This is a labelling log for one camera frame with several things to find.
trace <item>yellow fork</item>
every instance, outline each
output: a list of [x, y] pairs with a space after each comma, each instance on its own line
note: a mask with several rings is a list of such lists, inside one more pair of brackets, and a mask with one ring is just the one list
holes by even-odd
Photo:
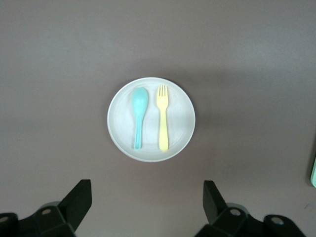
[[168, 90], [166, 85], [160, 85], [157, 93], [157, 106], [160, 109], [159, 148], [167, 151], [169, 148], [166, 110], [168, 107]]

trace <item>teal spoon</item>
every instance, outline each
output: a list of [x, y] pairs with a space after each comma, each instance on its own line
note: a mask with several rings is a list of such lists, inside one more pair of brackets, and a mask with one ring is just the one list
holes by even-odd
[[133, 111], [136, 118], [136, 131], [134, 149], [139, 150], [142, 147], [142, 127], [145, 111], [148, 105], [148, 92], [145, 88], [136, 88], [132, 97]]
[[316, 188], [316, 159], [315, 159], [314, 167], [313, 167], [313, 171], [312, 171], [311, 182]]

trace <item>plate rim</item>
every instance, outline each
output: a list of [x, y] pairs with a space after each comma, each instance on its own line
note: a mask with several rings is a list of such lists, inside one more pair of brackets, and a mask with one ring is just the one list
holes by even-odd
[[[193, 116], [194, 120], [193, 120], [192, 132], [191, 132], [190, 137], [188, 138], [187, 142], [186, 142], [185, 145], [183, 146], [183, 148], [180, 149], [178, 152], [172, 154], [171, 156], [168, 156], [168, 157], [163, 158], [163, 159], [156, 159], [156, 160], [147, 160], [147, 159], [138, 158], [138, 157], [133, 156], [133, 155], [129, 154], [128, 152], [126, 152], [126, 151], [118, 144], [118, 142], [115, 140], [115, 138], [113, 137], [112, 132], [111, 132], [111, 128], [110, 128], [110, 125], [109, 125], [109, 116], [110, 116], [109, 114], [110, 114], [110, 110], [111, 110], [111, 108], [112, 108], [113, 102], [114, 102], [115, 99], [118, 97], [118, 95], [120, 94], [120, 92], [121, 92], [122, 90], [124, 90], [126, 87], [128, 87], [130, 84], [136, 83], [137, 81], [149, 80], [149, 79], [158, 79], [158, 80], [161, 80], [161, 81], [167, 81], [168, 83], [171, 83], [171, 84], [175, 85], [177, 88], [179, 88], [179, 89], [184, 93], [184, 95], [188, 98], [188, 100], [190, 101], [190, 107], [191, 107], [191, 109], [192, 109], [192, 111], [193, 111], [193, 114], [194, 114], [194, 116]], [[189, 96], [187, 95], [187, 93], [186, 93], [180, 86], [178, 86], [176, 83], [174, 83], [174, 82], [172, 82], [172, 81], [170, 81], [170, 80], [164, 79], [164, 78], [146, 77], [146, 78], [139, 78], [139, 79], [135, 79], [135, 80], [130, 81], [129, 83], [125, 84], [120, 90], [117, 91], [117, 93], [115, 94], [115, 96], [112, 98], [112, 100], [111, 100], [111, 102], [110, 102], [110, 105], [109, 105], [109, 108], [108, 108], [108, 112], [107, 112], [107, 127], [108, 127], [108, 133], [109, 133], [109, 135], [110, 135], [110, 137], [111, 137], [111, 140], [112, 140], [113, 143], [115, 144], [115, 146], [116, 146], [121, 152], [123, 152], [125, 155], [127, 155], [128, 157], [130, 157], [130, 158], [132, 158], [132, 159], [135, 159], [135, 160], [138, 160], [138, 161], [143, 161], [143, 162], [150, 162], [150, 163], [152, 163], [152, 162], [160, 162], [160, 161], [164, 161], [164, 160], [170, 159], [170, 158], [176, 156], [177, 154], [179, 154], [181, 151], [183, 151], [183, 150], [186, 148], [186, 146], [188, 145], [188, 143], [191, 141], [192, 136], [193, 136], [193, 134], [194, 134], [195, 126], [196, 126], [196, 114], [195, 114], [194, 106], [193, 106], [193, 104], [192, 104], [192, 101], [191, 101], [190, 97], [189, 97]]]

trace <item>screw hole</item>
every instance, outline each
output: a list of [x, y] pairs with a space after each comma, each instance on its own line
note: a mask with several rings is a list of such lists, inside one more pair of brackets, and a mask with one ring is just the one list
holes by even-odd
[[234, 216], [240, 216], [241, 215], [240, 211], [238, 211], [237, 209], [232, 209], [231, 210], [231, 214], [233, 214]]
[[274, 216], [274, 217], [271, 218], [271, 220], [272, 220], [272, 222], [275, 223], [276, 225], [279, 225], [279, 226], [284, 225], [284, 222], [283, 222], [282, 219], [279, 218], [279, 217]]
[[3, 217], [0, 218], [0, 223], [5, 222], [5, 221], [7, 221], [8, 219], [9, 219], [9, 217], [3, 216]]
[[51, 212], [50, 209], [45, 209], [44, 211], [41, 212], [42, 215], [47, 215]]

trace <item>fork handle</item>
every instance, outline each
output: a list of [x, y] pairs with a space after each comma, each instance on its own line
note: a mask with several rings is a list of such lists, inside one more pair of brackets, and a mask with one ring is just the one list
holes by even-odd
[[159, 149], [165, 152], [168, 150], [168, 148], [169, 148], [169, 141], [168, 141], [166, 110], [162, 110], [160, 111]]

